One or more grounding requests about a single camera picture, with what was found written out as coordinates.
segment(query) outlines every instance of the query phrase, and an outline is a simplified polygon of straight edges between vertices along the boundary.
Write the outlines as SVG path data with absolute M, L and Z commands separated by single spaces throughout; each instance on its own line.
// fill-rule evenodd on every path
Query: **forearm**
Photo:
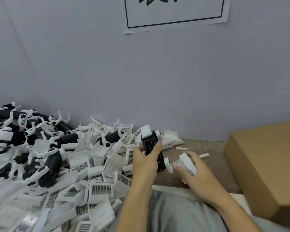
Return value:
M 132 184 L 120 212 L 116 232 L 146 231 L 150 193 L 151 186 L 149 188 Z
M 246 211 L 227 194 L 213 205 L 224 219 L 230 232 L 261 232 Z

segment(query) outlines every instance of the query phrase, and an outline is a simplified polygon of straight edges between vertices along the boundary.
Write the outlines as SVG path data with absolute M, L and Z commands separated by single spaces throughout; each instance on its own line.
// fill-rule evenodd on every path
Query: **hand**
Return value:
M 221 200 L 229 197 L 228 192 L 196 153 L 191 151 L 182 153 L 186 153 L 188 156 L 192 157 L 197 168 L 197 174 L 191 176 L 179 166 L 174 166 L 174 170 L 179 173 L 181 178 L 189 185 L 190 189 L 192 189 L 202 201 L 215 207 Z
M 152 184 L 157 175 L 158 155 L 162 149 L 162 142 L 158 142 L 152 152 L 145 156 L 139 148 L 133 149 L 133 181 L 132 186 L 138 184 L 143 189 L 152 190 Z

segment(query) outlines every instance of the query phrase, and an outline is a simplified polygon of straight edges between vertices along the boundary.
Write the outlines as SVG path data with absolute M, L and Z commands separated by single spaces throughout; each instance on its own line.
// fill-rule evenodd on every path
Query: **pile of plastic parts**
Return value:
M 149 125 L 134 132 L 119 120 L 110 126 L 91 117 L 75 129 L 70 114 L 58 115 L 0 106 L 0 232 L 103 231 L 129 192 L 133 148 L 147 155 L 158 140 L 163 149 L 184 143 L 176 132 Z M 158 171 L 172 172 L 159 157 Z

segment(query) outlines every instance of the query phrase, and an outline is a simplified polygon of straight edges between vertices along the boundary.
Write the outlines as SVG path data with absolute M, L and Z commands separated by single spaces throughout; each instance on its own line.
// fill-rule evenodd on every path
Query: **paper sign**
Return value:
M 228 20 L 230 0 L 124 0 L 125 33 Z

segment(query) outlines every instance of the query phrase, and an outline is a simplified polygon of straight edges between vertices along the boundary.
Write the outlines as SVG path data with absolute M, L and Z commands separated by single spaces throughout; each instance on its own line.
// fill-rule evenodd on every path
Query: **person's left hand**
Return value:
M 144 190 L 152 190 L 152 184 L 157 175 L 157 159 L 162 149 L 162 142 L 158 142 L 152 152 L 145 156 L 139 148 L 133 149 L 133 180 L 132 186 Z

